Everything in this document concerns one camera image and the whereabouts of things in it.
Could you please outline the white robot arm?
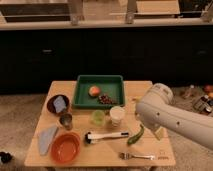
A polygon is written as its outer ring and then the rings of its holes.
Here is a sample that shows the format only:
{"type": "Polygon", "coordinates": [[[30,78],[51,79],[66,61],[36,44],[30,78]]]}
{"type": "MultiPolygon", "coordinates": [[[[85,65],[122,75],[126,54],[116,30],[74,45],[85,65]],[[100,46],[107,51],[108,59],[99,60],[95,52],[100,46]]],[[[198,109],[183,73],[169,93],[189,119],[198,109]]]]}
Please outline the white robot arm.
{"type": "Polygon", "coordinates": [[[164,127],[213,150],[213,117],[173,107],[172,99],[172,90],[156,83],[136,103],[135,112],[152,132],[164,127]]]}

